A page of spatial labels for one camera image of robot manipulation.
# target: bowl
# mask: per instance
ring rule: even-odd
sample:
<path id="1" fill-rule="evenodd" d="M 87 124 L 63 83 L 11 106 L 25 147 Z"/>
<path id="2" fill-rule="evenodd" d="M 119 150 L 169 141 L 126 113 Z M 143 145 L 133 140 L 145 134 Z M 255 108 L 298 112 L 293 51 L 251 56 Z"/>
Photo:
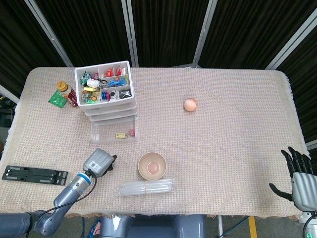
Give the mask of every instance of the bowl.
<path id="1" fill-rule="evenodd" d="M 148 152 L 140 158 L 138 170 L 140 175 L 147 180 L 160 179 L 166 171 L 166 160 L 159 153 Z"/>

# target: beige tablecloth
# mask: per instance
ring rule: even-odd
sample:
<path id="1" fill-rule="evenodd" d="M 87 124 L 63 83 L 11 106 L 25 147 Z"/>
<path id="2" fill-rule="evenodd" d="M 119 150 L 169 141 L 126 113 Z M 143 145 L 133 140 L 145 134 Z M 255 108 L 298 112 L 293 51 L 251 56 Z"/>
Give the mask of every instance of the beige tablecloth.
<path id="1" fill-rule="evenodd" d="M 0 162 L 69 171 L 68 181 L 98 147 L 116 154 L 114 170 L 69 213 L 291 216 L 293 203 L 270 190 L 291 191 L 281 149 L 307 153 L 286 76 L 278 71 L 133 68 L 139 119 L 134 143 L 91 144 L 91 124 L 68 103 L 48 103 L 56 82 L 75 86 L 73 68 L 30 72 Z M 188 113 L 183 102 L 198 101 Z M 138 159 L 157 151 L 176 190 L 118 197 L 121 183 L 141 179 Z M 0 180 L 0 212 L 49 209 L 63 186 Z"/>

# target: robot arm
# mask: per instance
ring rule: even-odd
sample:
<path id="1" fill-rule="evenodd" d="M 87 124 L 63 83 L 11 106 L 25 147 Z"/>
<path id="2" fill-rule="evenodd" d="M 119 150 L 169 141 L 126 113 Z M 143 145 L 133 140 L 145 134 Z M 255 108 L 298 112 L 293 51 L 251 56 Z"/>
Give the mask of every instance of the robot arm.
<path id="1" fill-rule="evenodd" d="M 292 182 L 292 194 L 278 190 L 274 184 L 269 186 L 280 197 L 293 201 L 302 211 L 299 222 L 303 226 L 303 238 L 317 237 L 317 176 L 314 176 L 311 160 L 288 147 L 292 156 L 282 150 Z"/>
<path id="2" fill-rule="evenodd" d="M 97 149 L 84 163 L 84 173 L 78 173 L 69 185 L 54 200 L 54 208 L 48 211 L 30 213 L 2 213 L 0 214 L 0 238 L 21 236 L 34 230 L 43 236 L 50 236 L 56 232 L 63 217 L 71 206 L 88 196 L 96 186 L 97 177 L 102 177 L 112 170 L 112 163 L 116 156 Z M 93 189 L 84 197 L 78 199 L 91 185 L 91 177 L 95 177 Z"/>

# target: clear plastic tube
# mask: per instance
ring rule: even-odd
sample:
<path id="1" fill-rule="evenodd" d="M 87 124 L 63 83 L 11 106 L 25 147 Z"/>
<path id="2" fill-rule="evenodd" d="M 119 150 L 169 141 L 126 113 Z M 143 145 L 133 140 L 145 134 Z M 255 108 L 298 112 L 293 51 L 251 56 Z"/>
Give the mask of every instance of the clear plastic tube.
<path id="1" fill-rule="evenodd" d="M 174 180 L 165 178 L 155 181 L 131 181 L 121 184 L 117 188 L 117 194 L 120 196 L 133 196 L 152 193 L 169 192 L 174 188 Z"/>

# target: green packet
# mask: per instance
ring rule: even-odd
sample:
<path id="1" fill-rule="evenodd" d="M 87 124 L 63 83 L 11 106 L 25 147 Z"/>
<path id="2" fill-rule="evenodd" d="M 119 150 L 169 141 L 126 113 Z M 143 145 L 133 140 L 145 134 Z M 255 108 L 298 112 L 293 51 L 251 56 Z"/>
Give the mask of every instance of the green packet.
<path id="1" fill-rule="evenodd" d="M 55 106 L 63 108 L 67 100 L 59 93 L 58 90 L 56 90 L 53 96 L 49 99 L 49 102 Z"/>

